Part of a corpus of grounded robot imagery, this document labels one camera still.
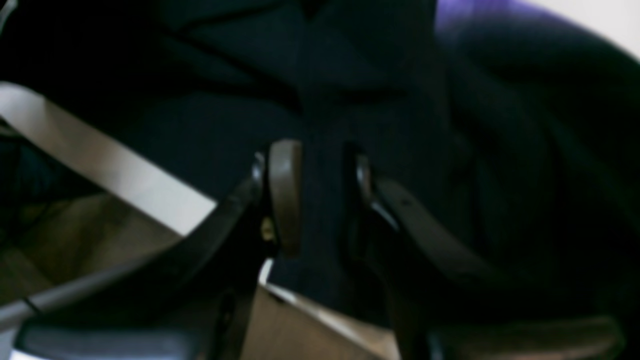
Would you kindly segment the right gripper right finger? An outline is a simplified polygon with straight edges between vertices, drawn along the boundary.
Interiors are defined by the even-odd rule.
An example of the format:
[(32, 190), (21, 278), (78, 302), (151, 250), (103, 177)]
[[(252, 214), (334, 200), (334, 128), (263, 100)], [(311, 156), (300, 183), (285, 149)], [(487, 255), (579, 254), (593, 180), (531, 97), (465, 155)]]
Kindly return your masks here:
[(343, 146), (346, 253), (382, 284), (404, 360), (614, 360), (626, 337), (500, 269), (451, 234), (399, 182)]

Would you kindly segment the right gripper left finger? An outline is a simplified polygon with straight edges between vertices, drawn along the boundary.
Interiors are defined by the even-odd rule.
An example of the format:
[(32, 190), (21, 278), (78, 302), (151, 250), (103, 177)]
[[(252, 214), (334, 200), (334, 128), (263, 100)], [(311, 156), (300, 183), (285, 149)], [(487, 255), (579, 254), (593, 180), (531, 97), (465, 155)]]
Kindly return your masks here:
[(257, 152), (243, 180), (180, 243), (114, 284), (20, 327), (17, 360), (214, 360), (259, 269), (300, 252), (303, 146)]

